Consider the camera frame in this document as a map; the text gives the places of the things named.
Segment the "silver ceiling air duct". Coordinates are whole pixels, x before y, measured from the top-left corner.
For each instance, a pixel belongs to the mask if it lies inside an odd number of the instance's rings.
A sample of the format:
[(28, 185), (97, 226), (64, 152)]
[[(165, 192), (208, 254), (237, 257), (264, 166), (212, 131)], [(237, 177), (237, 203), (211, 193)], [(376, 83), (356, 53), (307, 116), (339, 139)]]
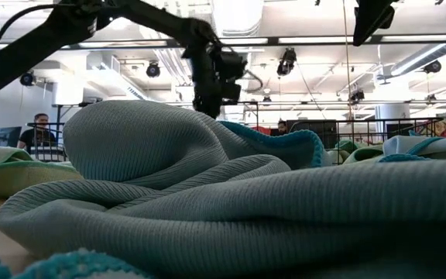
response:
[(257, 43), (264, 0), (210, 0), (215, 32), (224, 54), (235, 52), (250, 64)]

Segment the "black overhead frame bar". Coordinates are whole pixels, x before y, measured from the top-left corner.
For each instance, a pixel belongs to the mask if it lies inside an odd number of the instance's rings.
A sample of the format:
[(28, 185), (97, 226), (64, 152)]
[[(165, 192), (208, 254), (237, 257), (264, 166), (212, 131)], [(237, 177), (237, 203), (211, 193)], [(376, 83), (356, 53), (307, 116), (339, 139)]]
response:
[[(353, 36), (297, 36), (297, 37), (230, 37), (221, 39), (230, 47), (291, 47), (291, 46), (337, 46), (353, 44)], [(446, 33), (438, 34), (381, 34), (370, 36), (364, 44), (427, 44), (446, 43)], [(62, 50), (111, 50), (111, 49), (158, 49), (178, 48), (180, 44), (173, 39), (147, 40), (100, 40), (85, 41), (62, 47)]]

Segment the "black cabinet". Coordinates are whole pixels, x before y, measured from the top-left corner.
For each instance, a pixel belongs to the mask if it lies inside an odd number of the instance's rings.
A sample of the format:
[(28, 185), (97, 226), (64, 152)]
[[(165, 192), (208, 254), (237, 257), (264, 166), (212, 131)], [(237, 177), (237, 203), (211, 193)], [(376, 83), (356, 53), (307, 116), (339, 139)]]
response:
[(332, 149), (338, 143), (338, 128), (335, 120), (290, 120), (287, 122), (288, 132), (309, 130), (315, 133), (326, 149)]

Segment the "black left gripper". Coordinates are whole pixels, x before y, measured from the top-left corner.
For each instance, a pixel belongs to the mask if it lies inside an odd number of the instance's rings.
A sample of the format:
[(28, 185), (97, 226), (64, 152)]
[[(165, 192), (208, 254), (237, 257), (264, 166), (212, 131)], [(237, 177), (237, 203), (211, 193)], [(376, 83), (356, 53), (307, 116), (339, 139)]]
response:
[(219, 97), (206, 100), (204, 95), (210, 93), (216, 86), (214, 66), (209, 49), (218, 41), (218, 36), (208, 22), (184, 21), (185, 34), (183, 58), (190, 61), (194, 99), (192, 105), (195, 111), (216, 119), (221, 114), (222, 100)]

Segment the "computer monitor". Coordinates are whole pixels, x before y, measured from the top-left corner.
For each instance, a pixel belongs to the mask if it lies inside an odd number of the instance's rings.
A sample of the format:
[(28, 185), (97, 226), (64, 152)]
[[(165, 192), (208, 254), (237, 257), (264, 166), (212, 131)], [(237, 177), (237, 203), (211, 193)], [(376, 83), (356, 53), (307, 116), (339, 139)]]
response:
[(17, 147), (21, 130), (21, 127), (0, 128), (0, 146)]

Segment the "blue microfiber towel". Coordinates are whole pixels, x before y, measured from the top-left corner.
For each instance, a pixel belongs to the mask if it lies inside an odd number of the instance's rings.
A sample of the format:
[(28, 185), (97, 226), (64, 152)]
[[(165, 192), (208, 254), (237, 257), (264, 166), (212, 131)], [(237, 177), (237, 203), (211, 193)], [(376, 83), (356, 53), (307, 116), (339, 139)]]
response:
[(379, 162), (446, 160), (446, 137), (394, 136), (383, 144)]
[(446, 279), (446, 160), (334, 165), (309, 130), (146, 101), (89, 105), (63, 139), (82, 178), (0, 207), (38, 258), (0, 279)]

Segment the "white round column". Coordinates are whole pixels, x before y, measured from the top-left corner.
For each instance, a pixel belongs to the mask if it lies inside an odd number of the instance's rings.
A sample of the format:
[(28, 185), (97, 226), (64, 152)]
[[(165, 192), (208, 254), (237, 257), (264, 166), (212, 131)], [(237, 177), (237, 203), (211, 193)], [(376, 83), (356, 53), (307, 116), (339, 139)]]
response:
[(375, 107), (375, 119), (408, 119), (410, 105), (408, 103), (380, 104)]

